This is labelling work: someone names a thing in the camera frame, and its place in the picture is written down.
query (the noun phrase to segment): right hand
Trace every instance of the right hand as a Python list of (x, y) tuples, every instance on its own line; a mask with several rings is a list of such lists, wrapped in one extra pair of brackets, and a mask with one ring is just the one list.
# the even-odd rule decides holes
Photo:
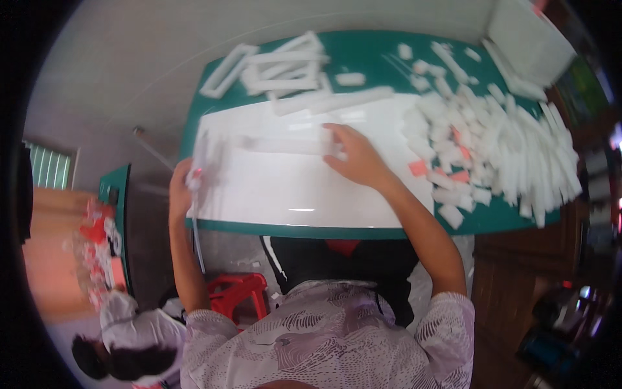
[(192, 195), (186, 186), (186, 176), (191, 166), (192, 158), (186, 158), (173, 171), (169, 185), (169, 222), (183, 220), (192, 204)]
[(365, 135), (343, 124), (325, 123), (323, 126), (333, 132), (335, 141), (342, 143), (342, 151), (348, 156), (345, 161), (333, 156), (323, 157), (337, 173), (376, 190), (395, 177)]

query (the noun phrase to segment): red stool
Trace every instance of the red stool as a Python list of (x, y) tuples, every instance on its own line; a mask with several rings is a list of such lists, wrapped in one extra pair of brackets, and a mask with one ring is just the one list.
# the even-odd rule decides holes
[[(216, 293), (216, 288), (222, 284), (233, 284), (222, 292)], [(211, 309), (231, 319), (236, 326), (239, 322), (233, 319), (233, 309), (245, 299), (252, 297), (257, 310), (257, 319), (267, 316), (266, 302), (263, 291), (268, 286), (266, 279), (259, 273), (251, 274), (221, 274), (214, 281), (207, 284), (210, 293)]]

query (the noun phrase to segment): left hand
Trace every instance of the left hand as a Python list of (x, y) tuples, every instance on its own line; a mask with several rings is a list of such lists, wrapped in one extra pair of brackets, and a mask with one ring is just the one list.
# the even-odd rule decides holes
[(191, 165), (192, 158), (186, 158), (173, 171), (169, 185), (169, 222), (184, 219), (192, 204), (192, 195), (186, 186), (186, 176)]
[(125, 288), (125, 285), (117, 284), (117, 285), (113, 286), (112, 290), (113, 291), (119, 291), (121, 293), (125, 293), (126, 288)]

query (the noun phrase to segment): white shirt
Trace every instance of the white shirt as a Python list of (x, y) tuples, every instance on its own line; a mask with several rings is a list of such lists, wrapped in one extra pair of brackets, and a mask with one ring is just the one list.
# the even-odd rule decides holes
[(138, 303), (131, 296), (111, 291), (100, 311), (100, 325), (104, 330), (101, 340), (108, 351), (113, 345), (115, 349), (141, 350), (154, 345), (177, 349), (175, 361), (164, 373), (146, 375), (134, 382), (138, 386), (149, 387), (180, 370), (186, 327), (161, 309), (136, 315), (137, 308)]

